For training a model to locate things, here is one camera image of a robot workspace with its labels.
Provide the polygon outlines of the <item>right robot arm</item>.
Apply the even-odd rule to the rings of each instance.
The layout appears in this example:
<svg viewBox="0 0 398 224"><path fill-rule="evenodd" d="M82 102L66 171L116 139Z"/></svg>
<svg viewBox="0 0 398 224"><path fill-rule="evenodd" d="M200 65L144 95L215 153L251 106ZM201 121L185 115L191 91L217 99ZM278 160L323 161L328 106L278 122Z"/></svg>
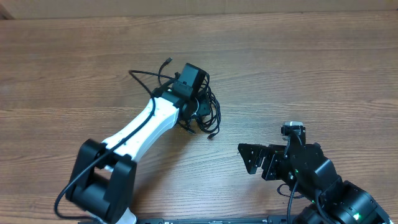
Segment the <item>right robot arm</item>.
<svg viewBox="0 0 398 224"><path fill-rule="evenodd" d="M389 215L363 189L337 174L319 144L238 145L249 174L263 169L264 180L282 180L311 204L289 223L391 223Z"/></svg>

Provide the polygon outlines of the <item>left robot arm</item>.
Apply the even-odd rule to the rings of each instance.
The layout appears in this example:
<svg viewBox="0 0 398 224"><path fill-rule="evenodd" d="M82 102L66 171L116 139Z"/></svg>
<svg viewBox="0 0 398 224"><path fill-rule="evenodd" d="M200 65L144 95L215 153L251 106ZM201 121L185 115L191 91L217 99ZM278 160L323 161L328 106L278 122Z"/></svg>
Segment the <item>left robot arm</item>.
<svg viewBox="0 0 398 224"><path fill-rule="evenodd" d="M69 183L60 199L86 211L80 223L135 223L130 211L137 163L156 140L179 121L210 114L209 74L186 63L181 73L149 92L147 106L116 134L101 142L86 140L78 151Z"/></svg>

